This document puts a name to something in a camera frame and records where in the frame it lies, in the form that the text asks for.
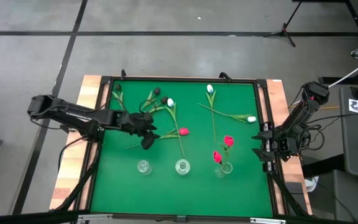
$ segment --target green table surface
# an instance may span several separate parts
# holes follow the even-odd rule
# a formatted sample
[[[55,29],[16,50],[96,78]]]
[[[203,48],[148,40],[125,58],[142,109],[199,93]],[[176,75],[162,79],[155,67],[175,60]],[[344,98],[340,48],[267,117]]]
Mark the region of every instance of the green table surface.
[[[272,217],[272,203],[266,173],[252,152],[260,141],[251,139],[259,131],[259,121],[241,123],[214,114],[217,143],[214,142],[211,111],[205,95],[207,83],[115,81],[124,92],[124,104],[130,112],[139,111],[150,90],[161,88],[158,100],[167,96],[177,104],[178,127],[190,134],[181,138],[185,159],[191,170],[180,176],[175,170],[182,153],[177,138],[156,141],[149,150],[140,146],[141,138],[119,131],[106,131],[94,184],[92,212],[144,213],[160,215],[205,215],[227,217]],[[251,84],[213,83],[214,109],[227,114],[257,116],[254,86]],[[112,100],[110,109],[119,109]],[[167,110],[154,114],[155,132],[163,135],[175,128]],[[229,162],[233,171],[223,179],[214,172],[219,164],[213,151],[223,150],[218,142],[225,135],[234,138]],[[137,164],[145,159],[152,172],[142,175]]]

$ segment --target flower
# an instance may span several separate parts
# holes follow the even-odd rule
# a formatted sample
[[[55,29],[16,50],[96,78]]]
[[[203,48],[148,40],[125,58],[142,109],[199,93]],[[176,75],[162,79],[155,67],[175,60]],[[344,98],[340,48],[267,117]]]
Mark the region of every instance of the flower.
[[[167,103],[168,103],[169,107],[172,107],[175,105],[175,103],[173,102],[173,99],[171,99],[171,98],[168,99]]]
[[[117,84],[117,85],[116,85],[116,90],[117,90],[117,91],[120,91],[120,90],[121,90],[120,84]]]
[[[255,121],[256,121],[256,117],[254,117],[254,116],[249,116],[249,117],[247,118],[247,121],[248,121],[249,123],[255,122]]]
[[[214,151],[214,161],[216,163],[222,164],[222,155],[218,151]]]
[[[163,98],[161,98],[161,103],[162,104],[167,103],[167,101],[168,101],[168,97],[164,96]]]
[[[158,95],[158,94],[160,94],[160,88],[159,87],[157,87],[155,90],[154,90],[154,94],[156,94],[156,95]]]
[[[181,136],[188,135],[188,134],[189,134],[189,129],[187,129],[187,128],[180,128],[180,129],[179,129],[179,134],[180,134]]]
[[[227,146],[232,146],[234,145],[234,138],[231,136],[225,136],[223,139],[224,143],[227,144]]]
[[[213,93],[214,92],[214,88],[211,86],[211,84],[208,84],[208,86],[206,86],[206,91],[208,93]]]

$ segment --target small glass vase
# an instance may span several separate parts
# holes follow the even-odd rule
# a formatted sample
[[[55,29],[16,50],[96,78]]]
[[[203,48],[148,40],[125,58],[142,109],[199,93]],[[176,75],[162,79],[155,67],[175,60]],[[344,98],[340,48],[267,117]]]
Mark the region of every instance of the small glass vase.
[[[190,163],[186,159],[180,159],[175,164],[175,169],[179,175],[186,175],[190,171]]]
[[[230,174],[233,171],[233,165],[230,162],[226,162],[215,169],[215,174],[219,178],[223,178],[225,175]]]
[[[152,172],[152,167],[150,166],[149,162],[146,160],[141,160],[137,164],[137,170],[144,175],[149,175]]]

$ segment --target tripod stand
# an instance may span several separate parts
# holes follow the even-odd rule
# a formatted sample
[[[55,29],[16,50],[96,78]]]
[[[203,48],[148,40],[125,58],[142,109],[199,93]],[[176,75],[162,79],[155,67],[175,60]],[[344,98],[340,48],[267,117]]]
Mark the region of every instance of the tripod stand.
[[[293,11],[293,13],[292,13],[290,19],[288,20],[288,22],[287,22],[287,23],[284,23],[284,24],[283,24],[283,27],[282,27],[280,30],[271,32],[270,34],[265,35],[264,37],[271,37],[271,36],[276,36],[276,35],[278,35],[278,36],[283,36],[283,35],[284,35],[284,36],[287,37],[287,39],[290,41],[291,46],[292,46],[292,47],[296,47],[296,45],[295,45],[295,43],[292,41],[290,35],[288,35],[288,33],[287,33],[287,27],[288,27],[289,23],[291,22],[292,17],[295,15],[295,13],[297,12],[297,10],[299,9],[299,6],[301,6],[301,3],[302,3],[302,2],[303,2],[303,1],[300,1],[300,2],[299,2],[299,4],[297,5],[297,7],[295,8],[295,10]]]

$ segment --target red tulip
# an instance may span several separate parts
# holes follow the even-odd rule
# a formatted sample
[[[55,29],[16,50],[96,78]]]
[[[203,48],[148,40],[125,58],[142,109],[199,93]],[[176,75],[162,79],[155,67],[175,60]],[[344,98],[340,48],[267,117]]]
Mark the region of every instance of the red tulip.
[[[218,151],[214,151],[214,160],[216,163],[222,163],[222,155]]]
[[[225,136],[223,139],[224,143],[227,144],[227,146],[234,145],[234,138],[232,136]]]
[[[179,129],[179,134],[180,134],[181,136],[188,135],[188,134],[189,134],[189,129],[187,129],[187,128],[180,128],[180,129]]]

